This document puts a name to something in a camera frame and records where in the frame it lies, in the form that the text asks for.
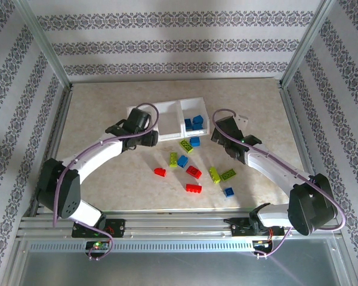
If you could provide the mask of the aluminium mounting rail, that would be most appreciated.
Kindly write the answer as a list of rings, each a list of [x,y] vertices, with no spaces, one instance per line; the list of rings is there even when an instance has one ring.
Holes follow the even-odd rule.
[[[162,212],[107,212],[109,219],[124,219],[124,240],[216,240],[231,238],[230,227],[224,222],[232,217],[247,217],[246,209]],[[52,226],[52,214],[21,218],[16,240],[71,240],[73,222],[60,219]]]

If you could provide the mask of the slotted metal strip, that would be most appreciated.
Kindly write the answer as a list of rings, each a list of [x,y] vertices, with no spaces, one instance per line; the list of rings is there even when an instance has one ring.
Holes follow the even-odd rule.
[[[86,253],[89,241],[34,241],[28,246],[29,252],[38,253]],[[189,252],[253,252],[251,242],[213,241],[115,241],[113,253],[189,253]],[[105,250],[93,250],[94,253]]]

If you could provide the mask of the grey metal panel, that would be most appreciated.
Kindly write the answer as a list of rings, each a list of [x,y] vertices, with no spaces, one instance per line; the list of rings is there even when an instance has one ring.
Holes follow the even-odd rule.
[[[19,246],[2,286],[358,286],[332,238],[288,239],[266,259],[233,242],[209,245],[212,251],[180,241],[171,252],[128,241],[94,262],[71,243],[31,241]]]

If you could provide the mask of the aluminium frame post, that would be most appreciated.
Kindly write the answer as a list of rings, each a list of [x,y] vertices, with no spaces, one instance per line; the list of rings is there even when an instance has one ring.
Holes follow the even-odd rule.
[[[315,37],[318,34],[322,24],[324,23],[326,17],[329,15],[331,9],[335,5],[337,0],[321,0],[317,10],[311,19],[310,25],[306,29],[304,35],[302,36],[298,47],[295,50],[294,55],[292,56],[288,67],[286,68],[283,76],[278,80],[278,87],[285,88],[289,85],[291,79],[293,78],[297,68],[299,68],[305,54],[308,49],[311,47],[314,42]]]
[[[71,81],[69,80],[63,65],[58,59],[58,56],[47,38],[40,22],[38,21],[35,13],[32,11],[27,0],[12,0],[25,24],[28,26],[31,34],[33,35],[36,43],[45,55],[45,58],[51,65],[54,73],[57,75],[60,83],[67,88],[71,88]]]

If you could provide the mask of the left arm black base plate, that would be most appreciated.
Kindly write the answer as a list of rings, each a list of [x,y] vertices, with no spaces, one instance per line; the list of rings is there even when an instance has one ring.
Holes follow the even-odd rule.
[[[110,234],[113,238],[122,238],[125,232],[124,219],[105,219],[95,226],[96,228]],[[80,224],[74,223],[72,229],[73,238],[107,238],[107,235],[93,231]]]

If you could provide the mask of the aluminium side rail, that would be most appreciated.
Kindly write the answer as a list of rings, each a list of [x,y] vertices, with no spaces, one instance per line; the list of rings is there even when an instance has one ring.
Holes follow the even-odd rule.
[[[60,102],[59,102],[59,105],[58,105],[58,108],[57,108],[57,111],[55,114],[53,125],[50,130],[50,135],[48,138],[47,146],[45,148],[44,157],[43,157],[42,164],[40,167],[39,178],[38,178],[36,189],[35,189],[35,196],[32,201],[32,208],[30,209],[31,217],[36,216],[38,213],[38,209],[39,209],[39,203],[37,200],[38,183],[41,179],[41,173],[42,173],[42,169],[44,168],[44,164],[49,158],[55,158],[58,153],[58,149],[59,149],[59,145],[60,145],[60,141],[61,141],[61,137],[62,137],[62,133],[63,133],[63,129],[64,129],[64,124],[66,121],[70,101],[72,98],[72,92],[73,92],[72,86],[69,89],[66,88],[63,91],[61,98],[60,98]]]
[[[300,155],[302,166],[305,172],[314,175],[313,166],[308,156],[307,148],[289,94],[286,90],[282,88],[279,89],[279,93],[286,111],[286,115],[289,120],[289,124],[291,126],[291,130],[295,139],[297,150]]]

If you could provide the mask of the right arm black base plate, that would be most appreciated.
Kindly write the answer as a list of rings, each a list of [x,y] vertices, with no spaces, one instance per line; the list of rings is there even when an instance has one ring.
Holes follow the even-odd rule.
[[[255,231],[249,224],[248,220],[243,218],[242,220],[230,219],[230,230],[233,237],[270,237],[284,236],[285,230],[283,227],[272,226],[270,228],[263,227],[258,231]]]

